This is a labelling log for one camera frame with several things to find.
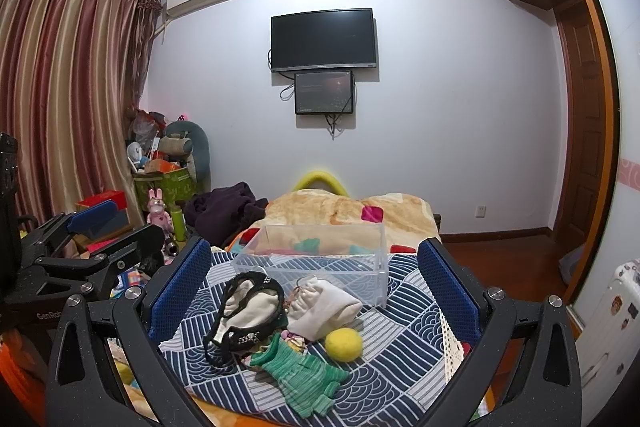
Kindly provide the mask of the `black and cream cloth bag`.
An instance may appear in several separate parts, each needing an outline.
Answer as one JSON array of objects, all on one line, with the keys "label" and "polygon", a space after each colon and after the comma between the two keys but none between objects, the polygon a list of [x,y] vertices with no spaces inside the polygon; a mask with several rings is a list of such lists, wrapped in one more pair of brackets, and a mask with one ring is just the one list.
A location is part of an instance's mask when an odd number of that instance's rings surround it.
[{"label": "black and cream cloth bag", "polygon": [[224,285],[214,324],[203,337],[205,360],[216,366],[286,329],[284,291],[264,271],[235,275]]}]

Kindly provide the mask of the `colourful small cloth doll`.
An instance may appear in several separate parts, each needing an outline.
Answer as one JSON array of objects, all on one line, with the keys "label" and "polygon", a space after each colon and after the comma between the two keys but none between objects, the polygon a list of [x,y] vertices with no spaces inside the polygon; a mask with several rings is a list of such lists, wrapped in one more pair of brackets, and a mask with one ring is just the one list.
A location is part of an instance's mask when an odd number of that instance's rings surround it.
[{"label": "colourful small cloth doll", "polygon": [[307,352],[307,340],[304,337],[293,334],[288,329],[282,331],[280,337],[294,351],[299,353]]}]

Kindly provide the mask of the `white drawstring pouch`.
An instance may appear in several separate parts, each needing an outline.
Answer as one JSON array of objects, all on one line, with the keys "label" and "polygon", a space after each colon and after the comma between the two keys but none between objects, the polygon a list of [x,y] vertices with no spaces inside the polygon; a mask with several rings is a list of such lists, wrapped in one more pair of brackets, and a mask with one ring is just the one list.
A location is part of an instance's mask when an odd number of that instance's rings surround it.
[{"label": "white drawstring pouch", "polygon": [[362,302],[330,281],[309,277],[292,292],[286,315],[288,331],[317,341],[355,320]]}]

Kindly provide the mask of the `green knitted doll sweater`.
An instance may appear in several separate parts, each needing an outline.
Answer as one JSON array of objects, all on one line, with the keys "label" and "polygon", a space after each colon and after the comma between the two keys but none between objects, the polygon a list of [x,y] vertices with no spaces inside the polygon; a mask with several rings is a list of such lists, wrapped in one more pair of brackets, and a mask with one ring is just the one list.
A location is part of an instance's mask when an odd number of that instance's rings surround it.
[{"label": "green knitted doll sweater", "polygon": [[294,350],[279,335],[269,346],[250,357],[250,367],[266,372],[277,384],[285,403],[300,417],[326,416],[334,395],[349,380],[341,367],[326,363],[317,355]]}]

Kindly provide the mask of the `yellow felt ball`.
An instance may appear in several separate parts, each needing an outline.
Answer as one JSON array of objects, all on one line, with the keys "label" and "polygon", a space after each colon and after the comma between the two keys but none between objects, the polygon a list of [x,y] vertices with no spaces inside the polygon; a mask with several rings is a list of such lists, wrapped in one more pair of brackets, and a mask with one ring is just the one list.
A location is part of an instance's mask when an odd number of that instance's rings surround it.
[{"label": "yellow felt ball", "polygon": [[324,340],[326,354],[338,363],[350,363],[357,360],[363,350],[363,341],[356,329],[343,327],[330,332]]}]

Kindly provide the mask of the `clear plastic storage box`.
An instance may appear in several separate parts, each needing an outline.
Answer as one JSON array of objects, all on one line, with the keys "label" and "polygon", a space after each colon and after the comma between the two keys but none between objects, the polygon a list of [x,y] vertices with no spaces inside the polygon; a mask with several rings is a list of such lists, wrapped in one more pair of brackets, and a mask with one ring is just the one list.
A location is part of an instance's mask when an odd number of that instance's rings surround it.
[{"label": "clear plastic storage box", "polygon": [[236,272],[259,271],[290,293],[317,277],[369,307],[384,308],[388,248],[384,225],[266,225],[232,259]]}]

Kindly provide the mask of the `red box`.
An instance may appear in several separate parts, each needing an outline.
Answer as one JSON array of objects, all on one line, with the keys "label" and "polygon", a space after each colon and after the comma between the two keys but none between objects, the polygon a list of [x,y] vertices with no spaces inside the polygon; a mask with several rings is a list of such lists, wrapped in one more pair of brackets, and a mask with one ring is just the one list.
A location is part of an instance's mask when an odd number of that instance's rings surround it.
[{"label": "red box", "polygon": [[95,205],[100,205],[102,202],[107,202],[108,200],[114,202],[118,211],[126,210],[128,207],[125,192],[116,190],[105,191],[89,196],[80,202],[76,202],[75,207],[77,211],[82,211]]}]

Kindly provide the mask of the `white suitcase with stickers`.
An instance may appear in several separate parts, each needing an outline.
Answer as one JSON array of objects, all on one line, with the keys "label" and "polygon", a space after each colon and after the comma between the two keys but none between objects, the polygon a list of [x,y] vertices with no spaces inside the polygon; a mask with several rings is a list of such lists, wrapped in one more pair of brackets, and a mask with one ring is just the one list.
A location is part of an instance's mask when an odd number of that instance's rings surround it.
[{"label": "white suitcase with stickers", "polygon": [[576,341],[582,425],[614,395],[639,351],[639,260],[615,269],[591,320]]}]

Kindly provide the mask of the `pink bunny doll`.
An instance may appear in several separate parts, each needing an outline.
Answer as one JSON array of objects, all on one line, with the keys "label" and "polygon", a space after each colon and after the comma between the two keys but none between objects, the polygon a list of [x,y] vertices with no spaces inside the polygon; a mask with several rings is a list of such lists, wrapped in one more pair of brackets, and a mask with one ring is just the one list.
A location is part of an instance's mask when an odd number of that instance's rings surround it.
[{"label": "pink bunny doll", "polygon": [[163,200],[163,191],[160,188],[149,189],[148,200],[148,217],[146,217],[146,223],[148,225],[157,225],[165,233],[172,233],[174,231],[174,225],[170,214],[166,210],[166,205]]}]

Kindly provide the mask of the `blue patterned tablecloth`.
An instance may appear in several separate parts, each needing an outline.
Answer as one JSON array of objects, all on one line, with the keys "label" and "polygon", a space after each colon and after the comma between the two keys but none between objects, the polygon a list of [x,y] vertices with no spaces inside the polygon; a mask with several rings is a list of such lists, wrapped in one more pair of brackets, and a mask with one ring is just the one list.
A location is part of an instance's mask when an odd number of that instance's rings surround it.
[{"label": "blue patterned tablecloth", "polygon": [[410,254],[384,273],[363,251],[222,249],[174,337],[160,344],[191,395],[291,426],[411,426],[464,352]]}]

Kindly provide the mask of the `dark purple clothing pile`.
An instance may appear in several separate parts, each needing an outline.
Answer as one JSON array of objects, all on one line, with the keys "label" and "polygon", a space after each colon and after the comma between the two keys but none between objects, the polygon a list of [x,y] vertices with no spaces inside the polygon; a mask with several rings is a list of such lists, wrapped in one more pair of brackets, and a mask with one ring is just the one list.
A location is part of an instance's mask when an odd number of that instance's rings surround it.
[{"label": "dark purple clothing pile", "polygon": [[194,195],[183,209],[186,225],[210,246],[226,247],[266,215],[269,200],[256,198],[246,182]]}]

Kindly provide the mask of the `striped red gold curtain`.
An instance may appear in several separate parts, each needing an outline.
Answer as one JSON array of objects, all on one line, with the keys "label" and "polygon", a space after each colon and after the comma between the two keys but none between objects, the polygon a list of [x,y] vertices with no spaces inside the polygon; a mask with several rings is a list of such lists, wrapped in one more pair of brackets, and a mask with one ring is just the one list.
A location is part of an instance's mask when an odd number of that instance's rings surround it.
[{"label": "striped red gold curtain", "polygon": [[1,0],[1,129],[17,208],[46,221],[108,190],[143,219],[126,154],[160,0]]}]

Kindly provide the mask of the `wooden door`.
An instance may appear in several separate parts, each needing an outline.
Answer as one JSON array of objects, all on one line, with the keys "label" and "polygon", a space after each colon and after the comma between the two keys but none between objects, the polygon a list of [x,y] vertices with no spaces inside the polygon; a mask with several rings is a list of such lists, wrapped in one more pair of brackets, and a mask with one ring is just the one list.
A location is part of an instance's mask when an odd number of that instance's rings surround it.
[{"label": "wooden door", "polygon": [[565,172],[553,239],[563,253],[569,253],[586,243],[600,195],[608,60],[598,39],[598,21],[585,0],[570,0],[555,15],[565,65],[568,121]]}]

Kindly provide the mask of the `small wall monitor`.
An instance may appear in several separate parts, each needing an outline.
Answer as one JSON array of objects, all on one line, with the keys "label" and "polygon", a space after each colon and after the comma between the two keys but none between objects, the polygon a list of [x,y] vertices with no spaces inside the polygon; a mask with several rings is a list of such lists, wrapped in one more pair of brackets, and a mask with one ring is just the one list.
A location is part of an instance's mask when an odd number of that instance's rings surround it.
[{"label": "small wall monitor", "polygon": [[351,70],[299,72],[294,75],[296,115],[351,114],[355,106],[355,80]]}]

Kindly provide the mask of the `large wall television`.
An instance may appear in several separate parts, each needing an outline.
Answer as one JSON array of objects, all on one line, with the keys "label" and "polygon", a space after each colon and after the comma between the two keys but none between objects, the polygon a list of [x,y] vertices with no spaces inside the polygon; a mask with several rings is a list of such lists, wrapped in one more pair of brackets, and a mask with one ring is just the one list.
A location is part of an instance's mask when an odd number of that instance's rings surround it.
[{"label": "large wall television", "polygon": [[376,66],[378,51],[371,9],[271,17],[270,68],[273,72]]}]

